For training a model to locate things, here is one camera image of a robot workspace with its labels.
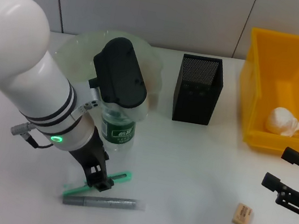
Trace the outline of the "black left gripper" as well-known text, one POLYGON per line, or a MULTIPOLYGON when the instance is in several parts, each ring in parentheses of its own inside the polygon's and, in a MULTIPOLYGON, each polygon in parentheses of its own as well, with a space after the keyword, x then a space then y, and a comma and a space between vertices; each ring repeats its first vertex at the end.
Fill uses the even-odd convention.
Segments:
POLYGON ((114 186, 114 181, 107 178, 105 163, 108 160, 107 153, 96 127, 84 146, 69 153, 83 168, 88 186, 95 187, 99 192, 114 186))

